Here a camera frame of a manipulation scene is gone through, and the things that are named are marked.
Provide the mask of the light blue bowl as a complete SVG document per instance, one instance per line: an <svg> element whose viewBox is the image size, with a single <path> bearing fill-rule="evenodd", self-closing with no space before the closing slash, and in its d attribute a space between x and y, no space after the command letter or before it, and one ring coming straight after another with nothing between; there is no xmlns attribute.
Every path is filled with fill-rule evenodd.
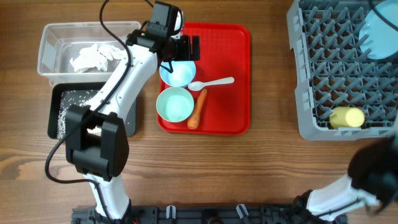
<svg viewBox="0 0 398 224"><path fill-rule="evenodd" d="M196 75L196 65L193 61L172 61L160 64L159 73L164 83L172 87L188 86Z"/></svg>

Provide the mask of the white plastic spoon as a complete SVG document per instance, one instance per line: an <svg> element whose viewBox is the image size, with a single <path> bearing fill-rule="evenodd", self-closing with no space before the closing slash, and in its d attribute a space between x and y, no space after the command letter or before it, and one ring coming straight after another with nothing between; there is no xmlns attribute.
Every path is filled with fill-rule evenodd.
<svg viewBox="0 0 398 224"><path fill-rule="evenodd" d="M233 77L221 78L221 79L213 80L213 81L210 81L210 82L196 81L196 82L190 83L188 85L188 89L191 90L191 91L200 91L206 86L226 85L226 84L230 84L230 83L234 83L234 78Z"/></svg>

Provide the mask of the mint green bowl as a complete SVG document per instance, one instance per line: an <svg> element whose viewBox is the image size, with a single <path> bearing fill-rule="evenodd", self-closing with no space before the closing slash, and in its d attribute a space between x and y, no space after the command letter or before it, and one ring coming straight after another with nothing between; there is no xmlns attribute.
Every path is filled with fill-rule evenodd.
<svg viewBox="0 0 398 224"><path fill-rule="evenodd" d="M186 120L192 114L194 106L192 94L181 87L166 88L156 101L158 115L171 123Z"/></svg>

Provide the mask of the white tissue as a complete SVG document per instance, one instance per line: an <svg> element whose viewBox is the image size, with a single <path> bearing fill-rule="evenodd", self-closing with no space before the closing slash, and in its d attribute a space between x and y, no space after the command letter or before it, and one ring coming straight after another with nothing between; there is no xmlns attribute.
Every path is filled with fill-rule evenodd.
<svg viewBox="0 0 398 224"><path fill-rule="evenodd" d="M71 58L70 64L77 73L87 72L91 68L107 72L109 63L122 60L127 57L125 50L109 44L93 44L91 47L82 48L77 58Z"/></svg>

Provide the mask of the white rice grains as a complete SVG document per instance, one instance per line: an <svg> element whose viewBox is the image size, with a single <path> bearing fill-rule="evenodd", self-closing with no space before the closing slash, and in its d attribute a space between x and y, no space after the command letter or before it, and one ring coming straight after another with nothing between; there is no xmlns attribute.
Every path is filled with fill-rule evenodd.
<svg viewBox="0 0 398 224"><path fill-rule="evenodd" d="M67 90L61 94L60 109L57 118L57 139L65 135L65 116L71 105L84 107L98 90Z"/></svg>

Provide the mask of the yellow plastic cup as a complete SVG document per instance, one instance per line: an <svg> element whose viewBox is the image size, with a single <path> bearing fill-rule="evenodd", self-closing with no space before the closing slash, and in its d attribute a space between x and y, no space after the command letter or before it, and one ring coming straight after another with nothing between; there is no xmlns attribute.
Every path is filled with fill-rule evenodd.
<svg viewBox="0 0 398 224"><path fill-rule="evenodd" d="M365 115L359 108L340 106L332 110L329 120L334 128L358 128L363 125Z"/></svg>

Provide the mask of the large light blue plate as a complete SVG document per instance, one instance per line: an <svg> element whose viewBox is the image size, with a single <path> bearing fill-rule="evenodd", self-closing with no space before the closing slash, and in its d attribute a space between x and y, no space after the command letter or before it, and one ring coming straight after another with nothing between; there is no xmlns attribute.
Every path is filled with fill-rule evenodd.
<svg viewBox="0 0 398 224"><path fill-rule="evenodd" d="M375 6L380 15L397 26L397 0L387 0ZM368 36L359 45L362 53L371 50L368 58L381 60L397 53L397 31L387 25L375 12L370 11L364 19L365 24L359 32L359 39Z"/></svg>

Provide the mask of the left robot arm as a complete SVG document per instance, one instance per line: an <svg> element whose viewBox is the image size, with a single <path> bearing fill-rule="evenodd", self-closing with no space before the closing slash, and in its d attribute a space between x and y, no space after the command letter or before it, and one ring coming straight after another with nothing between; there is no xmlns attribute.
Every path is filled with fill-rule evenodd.
<svg viewBox="0 0 398 224"><path fill-rule="evenodd" d="M162 63L200 58L197 36L183 35L185 16L177 6L156 1L142 27L121 42L126 58L85 106L65 116L66 159L89 182L97 206L89 220L131 223L131 201L121 173L129 155L126 118L146 81Z"/></svg>

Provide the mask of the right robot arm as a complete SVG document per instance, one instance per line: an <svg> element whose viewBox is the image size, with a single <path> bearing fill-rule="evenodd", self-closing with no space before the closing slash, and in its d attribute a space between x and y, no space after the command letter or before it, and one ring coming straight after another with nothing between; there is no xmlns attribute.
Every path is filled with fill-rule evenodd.
<svg viewBox="0 0 398 224"><path fill-rule="evenodd" d="M397 202L397 121L390 136L353 156L347 174L297 197L290 218L297 215L300 223L331 223L361 207L376 216L393 202Z"/></svg>

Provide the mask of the grey dishwasher rack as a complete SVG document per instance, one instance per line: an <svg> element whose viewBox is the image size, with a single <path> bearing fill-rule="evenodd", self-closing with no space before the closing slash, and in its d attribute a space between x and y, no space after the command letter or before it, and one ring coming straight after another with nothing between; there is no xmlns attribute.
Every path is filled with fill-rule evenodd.
<svg viewBox="0 0 398 224"><path fill-rule="evenodd" d="M373 60L359 39L365 17L383 1L294 1L287 12L297 70L295 100L301 137L352 141L391 135L397 118L397 55ZM358 128L334 128L336 107L359 108Z"/></svg>

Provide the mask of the red serving tray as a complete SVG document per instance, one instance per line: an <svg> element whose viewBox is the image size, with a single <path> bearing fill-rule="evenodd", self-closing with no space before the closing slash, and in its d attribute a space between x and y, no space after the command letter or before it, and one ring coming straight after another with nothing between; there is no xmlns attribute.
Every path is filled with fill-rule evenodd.
<svg viewBox="0 0 398 224"><path fill-rule="evenodd" d="M200 60L194 81L210 82L233 77L227 85L207 87L200 124L170 123L160 116L159 126L170 133L240 135L250 126L251 37L239 24L188 22L182 33L200 38Z"/></svg>

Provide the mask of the clear plastic bin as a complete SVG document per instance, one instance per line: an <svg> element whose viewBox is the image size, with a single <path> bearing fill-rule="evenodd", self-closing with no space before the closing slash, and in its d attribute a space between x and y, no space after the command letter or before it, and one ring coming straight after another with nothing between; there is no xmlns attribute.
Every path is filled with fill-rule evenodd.
<svg viewBox="0 0 398 224"><path fill-rule="evenodd" d="M105 82L119 64L110 62L108 71L91 68L87 72L77 73L70 64L71 58L77 58L85 47L98 44L113 45L123 50L123 46L110 36L99 22L69 22L47 24L40 41L37 72L47 78L50 85L60 83Z"/></svg>

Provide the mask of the orange carrot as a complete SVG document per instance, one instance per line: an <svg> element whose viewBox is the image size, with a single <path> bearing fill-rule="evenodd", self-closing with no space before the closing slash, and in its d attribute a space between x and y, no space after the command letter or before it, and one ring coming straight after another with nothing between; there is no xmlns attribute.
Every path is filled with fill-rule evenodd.
<svg viewBox="0 0 398 224"><path fill-rule="evenodd" d="M190 129L196 129L200 124L201 110L207 96L207 89L203 89L197 98L193 113L187 120L187 126Z"/></svg>

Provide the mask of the black rectangular tray bin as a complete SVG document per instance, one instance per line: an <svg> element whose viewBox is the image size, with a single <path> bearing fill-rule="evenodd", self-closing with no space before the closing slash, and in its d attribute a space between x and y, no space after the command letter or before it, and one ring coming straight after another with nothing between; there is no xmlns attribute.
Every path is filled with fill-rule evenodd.
<svg viewBox="0 0 398 224"><path fill-rule="evenodd" d="M61 94L67 90L100 90L105 82L94 83L61 83L55 85L52 91L49 123L47 134L52 139L57 139L57 118L60 109Z"/></svg>

